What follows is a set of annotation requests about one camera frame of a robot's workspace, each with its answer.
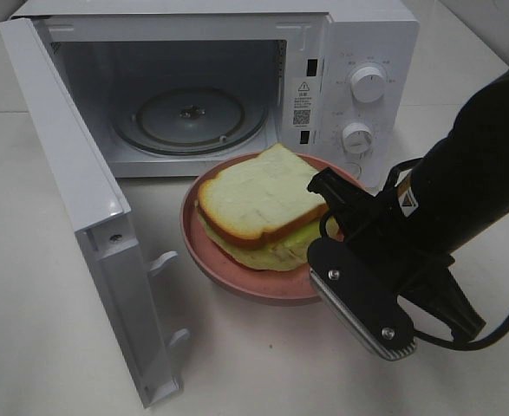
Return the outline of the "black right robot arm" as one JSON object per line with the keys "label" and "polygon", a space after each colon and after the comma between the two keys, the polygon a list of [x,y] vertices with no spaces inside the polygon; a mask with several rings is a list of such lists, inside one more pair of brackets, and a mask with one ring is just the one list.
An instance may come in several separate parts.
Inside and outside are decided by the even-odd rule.
{"label": "black right robot arm", "polygon": [[393,361],[417,340],[459,351],[486,348],[489,335],[450,272],[453,253],[509,213],[509,70],[459,111],[447,137],[394,166],[370,194],[324,169],[308,184],[343,233],[308,249],[321,297],[370,349]]}

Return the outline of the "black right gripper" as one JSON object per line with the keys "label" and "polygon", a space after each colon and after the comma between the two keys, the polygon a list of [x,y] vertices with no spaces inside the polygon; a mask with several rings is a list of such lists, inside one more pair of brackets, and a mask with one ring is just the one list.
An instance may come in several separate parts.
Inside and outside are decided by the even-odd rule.
{"label": "black right gripper", "polygon": [[453,341],[476,338],[486,322],[449,271],[454,259],[409,232],[394,187],[372,196],[325,168],[307,190],[324,198],[345,235],[345,247],[381,286],[445,323]]}

